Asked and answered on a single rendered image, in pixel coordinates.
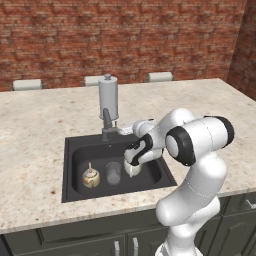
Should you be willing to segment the dark cupboard door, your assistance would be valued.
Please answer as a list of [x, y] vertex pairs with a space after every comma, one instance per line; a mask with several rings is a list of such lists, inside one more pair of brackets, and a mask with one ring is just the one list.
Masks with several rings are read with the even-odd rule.
[[165, 241], [167, 234], [167, 227], [152, 227], [128, 233], [126, 256], [134, 256], [134, 238], [138, 241], [138, 256], [155, 256], [157, 248]]
[[120, 256], [126, 256], [122, 235], [53, 244], [41, 244], [31, 236], [6, 236], [6, 240], [14, 256], [115, 256], [114, 241], [119, 241]]
[[223, 218], [214, 256], [249, 256], [256, 240], [256, 212]]

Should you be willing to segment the dark drawer front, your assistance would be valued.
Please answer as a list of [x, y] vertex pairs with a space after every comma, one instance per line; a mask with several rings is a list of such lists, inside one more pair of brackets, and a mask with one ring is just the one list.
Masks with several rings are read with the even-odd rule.
[[228, 216], [255, 211], [256, 209], [250, 209], [246, 203], [246, 199], [248, 199], [252, 204], [255, 204], [256, 192], [230, 196], [225, 204], [223, 215]]

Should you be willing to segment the black sink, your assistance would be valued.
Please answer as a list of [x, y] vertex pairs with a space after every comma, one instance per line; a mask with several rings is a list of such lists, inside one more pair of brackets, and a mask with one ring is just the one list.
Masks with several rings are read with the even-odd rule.
[[[62, 202], [73, 202], [118, 194], [176, 186], [177, 183], [163, 157], [143, 165], [141, 172], [130, 178], [122, 170], [121, 181], [110, 185], [106, 178], [106, 165], [118, 162], [124, 166], [124, 151], [137, 140], [135, 135], [110, 134], [107, 141], [102, 135], [69, 137], [65, 139]], [[91, 164], [100, 174], [96, 188], [87, 188], [82, 174]]]

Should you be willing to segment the white chair back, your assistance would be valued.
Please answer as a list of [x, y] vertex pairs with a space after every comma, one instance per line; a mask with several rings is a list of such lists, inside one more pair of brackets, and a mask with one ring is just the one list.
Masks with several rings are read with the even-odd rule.
[[14, 91], [41, 90], [42, 88], [43, 84], [41, 79], [15, 80], [13, 82]]
[[104, 76], [103, 75], [99, 75], [99, 76], [85, 76], [84, 77], [84, 83], [86, 87], [90, 87], [90, 86], [97, 86], [98, 85], [98, 81], [100, 79], [103, 79]]
[[147, 81], [151, 82], [168, 82], [172, 81], [174, 76], [171, 72], [152, 72], [147, 74]]

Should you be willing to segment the dark grey tap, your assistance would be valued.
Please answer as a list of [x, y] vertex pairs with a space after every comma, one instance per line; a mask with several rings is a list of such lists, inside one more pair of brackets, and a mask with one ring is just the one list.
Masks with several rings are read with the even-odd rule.
[[112, 125], [110, 113], [107, 108], [103, 109], [103, 125], [104, 127], [102, 128], [102, 140], [107, 141], [109, 134], [117, 132], [117, 127]]

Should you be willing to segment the grey cylinder with knob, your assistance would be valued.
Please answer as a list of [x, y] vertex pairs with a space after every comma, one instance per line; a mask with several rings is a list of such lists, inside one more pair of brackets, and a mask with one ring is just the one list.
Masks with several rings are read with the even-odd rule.
[[100, 118], [103, 118], [103, 109], [107, 108], [112, 121], [118, 115], [118, 79], [111, 74], [105, 74], [98, 80]]

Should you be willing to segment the clear glass jug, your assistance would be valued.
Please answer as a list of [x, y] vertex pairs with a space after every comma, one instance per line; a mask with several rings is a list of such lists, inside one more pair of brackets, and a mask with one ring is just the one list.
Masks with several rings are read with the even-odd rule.
[[122, 166], [118, 162], [110, 162], [106, 165], [107, 182], [110, 185], [117, 185], [121, 181]]

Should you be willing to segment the cream patterned teapot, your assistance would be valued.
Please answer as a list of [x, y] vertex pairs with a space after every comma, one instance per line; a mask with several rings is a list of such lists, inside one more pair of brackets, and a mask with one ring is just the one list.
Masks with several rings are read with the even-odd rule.
[[100, 173], [94, 169], [91, 163], [82, 175], [82, 182], [87, 188], [96, 188], [100, 183]]

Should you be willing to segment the dark cupboard panel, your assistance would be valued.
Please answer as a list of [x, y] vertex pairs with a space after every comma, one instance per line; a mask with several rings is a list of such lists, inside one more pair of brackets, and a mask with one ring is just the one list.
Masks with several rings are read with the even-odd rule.
[[101, 235], [137, 230], [159, 225], [155, 210], [145, 210], [113, 215], [92, 220], [38, 228], [37, 234], [43, 245], [78, 241]]

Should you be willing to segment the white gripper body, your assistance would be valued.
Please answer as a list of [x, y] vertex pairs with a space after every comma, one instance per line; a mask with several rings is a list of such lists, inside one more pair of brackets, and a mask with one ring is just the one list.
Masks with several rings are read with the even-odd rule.
[[154, 118], [138, 120], [130, 125], [122, 126], [117, 129], [120, 135], [145, 135], [156, 125]]

